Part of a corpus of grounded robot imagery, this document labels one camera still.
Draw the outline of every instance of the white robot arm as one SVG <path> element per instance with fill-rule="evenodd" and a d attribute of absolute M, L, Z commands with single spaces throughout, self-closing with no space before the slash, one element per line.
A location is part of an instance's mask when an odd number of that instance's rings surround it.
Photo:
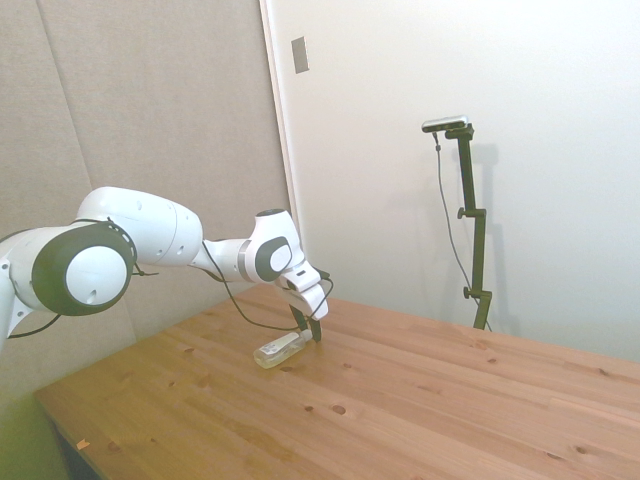
<path fill-rule="evenodd" d="M 328 313 L 320 273 L 305 259 L 285 210 L 256 216 L 248 239 L 203 240 L 191 210 L 149 193 L 114 187 L 91 192 L 64 227 L 0 240 L 0 350 L 34 310 L 66 316 L 104 311 L 124 295 L 137 263 L 191 266 L 226 281 L 269 283 L 300 315 Z"/>

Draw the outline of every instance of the wood grain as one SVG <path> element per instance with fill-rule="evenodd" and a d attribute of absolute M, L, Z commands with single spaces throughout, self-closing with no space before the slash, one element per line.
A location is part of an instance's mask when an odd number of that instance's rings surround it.
<path fill-rule="evenodd" d="M 270 287 L 253 319 L 293 326 Z M 638 479 L 640 364 L 341 300 L 263 370 L 280 332 L 230 301 L 36 393 L 113 479 Z"/>

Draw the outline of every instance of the clear plastic object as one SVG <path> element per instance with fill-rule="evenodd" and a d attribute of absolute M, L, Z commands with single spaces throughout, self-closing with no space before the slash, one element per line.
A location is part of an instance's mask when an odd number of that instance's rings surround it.
<path fill-rule="evenodd" d="M 304 348 L 311 340 L 311 330 L 291 332 L 253 352 L 253 358 L 262 368 L 272 368 Z"/>

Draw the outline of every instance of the black cable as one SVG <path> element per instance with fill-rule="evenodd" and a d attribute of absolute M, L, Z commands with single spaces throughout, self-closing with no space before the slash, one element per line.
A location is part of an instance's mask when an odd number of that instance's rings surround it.
<path fill-rule="evenodd" d="M 274 327 L 273 325 L 265 325 L 263 323 L 258 323 L 258 322 L 254 322 L 253 320 L 251 320 L 249 317 L 247 317 L 245 315 L 245 313 L 242 311 L 242 309 L 240 308 L 240 305 L 238 305 L 238 302 L 236 302 L 235 297 L 233 296 L 233 293 L 231 293 L 231 290 L 229 289 L 229 282 L 227 282 L 227 280 L 224 278 L 224 274 L 222 273 L 222 270 L 220 270 L 220 267 L 218 266 L 218 264 L 216 263 L 216 261 L 213 259 L 213 256 L 211 255 L 211 253 L 209 253 L 209 249 L 207 248 L 207 245 L 202 242 L 202 245 L 204 246 L 204 251 L 207 254 L 207 257 L 209 257 L 209 260 L 211 260 L 211 263 L 213 263 L 213 266 L 216 267 L 216 270 L 218 271 L 218 275 L 220 275 L 220 278 L 217 278 L 213 273 L 211 272 L 207 272 L 205 270 L 205 272 L 212 277 L 213 279 L 222 282 L 224 284 L 224 288 L 227 290 L 227 294 L 229 295 L 229 298 L 231 299 L 231 301 L 233 302 L 233 304 L 236 307 L 236 310 L 238 310 L 238 313 L 240 313 L 240 315 L 242 315 L 242 318 L 244 318 L 247 322 L 249 322 L 251 325 L 255 325 L 256 327 L 262 327 L 262 328 L 269 328 L 271 330 L 280 330 L 283 332 L 293 332 L 295 330 L 298 330 L 298 327 L 293 327 L 293 328 L 284 328 L 284 327 Z M 329 289 L 329 291 L 325 294 L 324 298 L 322 299 L 322 302 L 320 302 L 320 304 L 316 307 L 316 309 L 313 311 L 313 313 L 310 315 L 311 317 L 313 317 L 316 312 L 318 311 L 318 309 L 320 308 L 320 306 L 327 300 L 327 297 L 329 296 L 329 294 L 331 293 L 331 290 L 333 290 L 333 281 L 330 278 L 326 278 L 324 280 L 327 280 L 328 282 L 331 283 L 331 288 Z"/>
<path fill-rule="evenodd" d="M 438 186 L 440 187 L 440 198 L 442 198 L 442 206 L 444 207 L 444 215 L 445 218 L 447 219 L 447 231 L 449 232 L 449 243 L 451 243 L 451 248 L 453 249 L 453 254 L 456 257 L 456 262 L 458 262 L 458 266 L 460 267 L 460 270 L 462 271 L 462 275 L 464 275 L 464 279 L 467 282 L 467 288 L 469 288 L 469 290 L 471 290 L 471 282 L 469 282 L 469 277 L 467 276 L 467 272 L 465 271 L 464 267 L 462 266 L 462 262 L 460 261 L 460 257 L 458 256 L 458 250 L 456 249 L 456 244 L 453 241 L 453 234 L 451 233 L 451 220 L 449 220 L 449 209 L 447 208 L 447 201 L 444 198 L 444 190 L 442 188 L 442 167 L 441 167 L 441 160 L 440 160 L 440 150 L 442 149 L 442 147 L 440 146 L 440 143 L 438 142 L 438 134 L 436 132 L 432 132 L 433 133 L 433 138 L 436 141 L 436 153 L 438 154 Z M 473 298 L 473 301 L 476 302 L 476 305 L 480 305 L 480 302 L 478 302 L 477 298 L 471 297 Z M 487 320 L 487 327 L 489 328 L 490 332 L 493 332 L 493 329 L 491 328 L 491 325 L 489 324 L 489 321 Z"/>
<path fill-rule="evenodd" d="M 53 325 L 54 323 L 56 323 L 56 321 L 61 317 L 62 315 L 56 315 L 53 320 L 51 320 L 49 323 L 47 323 L 44 327 L 40 327 L 36 330 L 32 330 L 30 332 L 26 332 L 26 333 L 16 333 L 15 335 L 9 335 L 7 338 L 22 338 L 22 337 L 28 337 L 29 335 L 35 335 L 36 333 L 40 333 L 43 330 L 46 330 L 47 328 L 49 328 L 51 325 Z"/>

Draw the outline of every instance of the white wall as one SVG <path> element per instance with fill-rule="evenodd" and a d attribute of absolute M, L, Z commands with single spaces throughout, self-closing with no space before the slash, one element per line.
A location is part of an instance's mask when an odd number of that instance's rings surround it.
<path fill-rule="evenodd" d="M 494 329 L 640 361 L 639 2 L 266 5 L 305 247 L 337 297 L 473 323 L 420 131 L 463 113 Z M 470 270 L 473 221 L 452 223 Z"/>

